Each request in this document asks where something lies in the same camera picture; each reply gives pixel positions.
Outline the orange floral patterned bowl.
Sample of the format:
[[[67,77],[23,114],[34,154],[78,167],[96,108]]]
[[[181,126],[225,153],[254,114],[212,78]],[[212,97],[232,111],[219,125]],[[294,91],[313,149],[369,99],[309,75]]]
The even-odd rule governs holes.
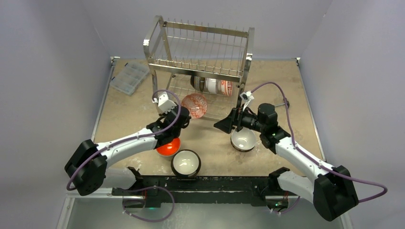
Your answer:
[[[224,96],[231,96],[233,92],[233,82],[221,80],[220,91]]]

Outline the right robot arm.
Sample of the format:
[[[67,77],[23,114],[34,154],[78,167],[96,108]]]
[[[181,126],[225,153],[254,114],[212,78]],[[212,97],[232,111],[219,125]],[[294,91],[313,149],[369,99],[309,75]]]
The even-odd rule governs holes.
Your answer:
[[[359,204],[348,169],[332,166],[301,148],[293,140],[292,133],[279,126],[274,105],[263,103],[256,114],[250,109],[232,108],[230,114],[214,127],[227,134],[244,129],[259,132],[265,148],[303,173],[299,176],[288,169],[279,170],[279,174],[268,181],[272,193],[288,191],[300,196],[312,203],[327,221],[335,220]]]

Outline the brown bowl tan inside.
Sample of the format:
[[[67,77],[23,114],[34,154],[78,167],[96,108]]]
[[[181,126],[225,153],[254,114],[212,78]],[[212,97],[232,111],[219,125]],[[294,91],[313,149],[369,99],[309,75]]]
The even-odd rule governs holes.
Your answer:
[[[199,76],[190,77],[190,85],[199,92],[203,92],[205,89],[205,78]]]

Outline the stainless steel dish rack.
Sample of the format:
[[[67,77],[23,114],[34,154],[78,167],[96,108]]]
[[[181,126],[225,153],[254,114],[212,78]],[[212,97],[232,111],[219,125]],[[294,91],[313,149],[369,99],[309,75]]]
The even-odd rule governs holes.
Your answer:
[[[143,41],[143,51],[152,76],[154,91],[165,88],[184,98],[202,94],[208,103],[204,115],[220,120],[242,104],[239,94],[246,86],[253,58],[255,29],[225,27],[165,20],[157,15]],[[203,92],[190,85],[199,76],[233,82],[231,96]]]

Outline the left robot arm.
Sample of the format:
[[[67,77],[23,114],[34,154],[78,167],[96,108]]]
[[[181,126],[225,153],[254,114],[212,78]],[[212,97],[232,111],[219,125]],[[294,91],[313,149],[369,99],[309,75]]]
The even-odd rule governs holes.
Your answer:
[[[81,142],[64,166],[69,176],[66,189],[77,190],[81,196],[93,193],[103,185],[110,166],[137,153],[170,143],[180,136],[190,119],[186,107],[176,106],[168,114],[129,136],[98,144],[90,139]]]

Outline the dark bowl cream inside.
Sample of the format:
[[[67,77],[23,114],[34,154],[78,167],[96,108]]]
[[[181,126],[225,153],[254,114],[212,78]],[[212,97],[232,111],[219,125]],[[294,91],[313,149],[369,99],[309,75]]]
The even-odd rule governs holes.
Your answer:
[[[256,135],[252,130],[243,128],[240,131],[233,131],[230,141],[235,150],[249,152],[256,146]]]

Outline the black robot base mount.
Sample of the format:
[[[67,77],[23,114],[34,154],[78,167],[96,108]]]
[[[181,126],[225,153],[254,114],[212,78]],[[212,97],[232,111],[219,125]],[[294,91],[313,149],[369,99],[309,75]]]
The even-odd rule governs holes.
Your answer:
[[[113,188],[112,195],[146,201],[146,207],[159,208],[162,203],[189,204],[249,204],[253,207],[267,205],[266,198],[282,198],[284,191],[277,178],[287,172],[282,167],[266,176],[196,176],[179,178],[176,176],[139,175],[130,188]]]

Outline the black rimmed white bowl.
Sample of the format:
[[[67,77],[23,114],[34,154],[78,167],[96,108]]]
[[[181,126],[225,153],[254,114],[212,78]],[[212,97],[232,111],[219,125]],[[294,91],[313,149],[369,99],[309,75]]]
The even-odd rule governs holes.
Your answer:
[[[172,158],[171,169],[178,177],[193,178],[201,169],[201,159],[192,150],[181,150]]]

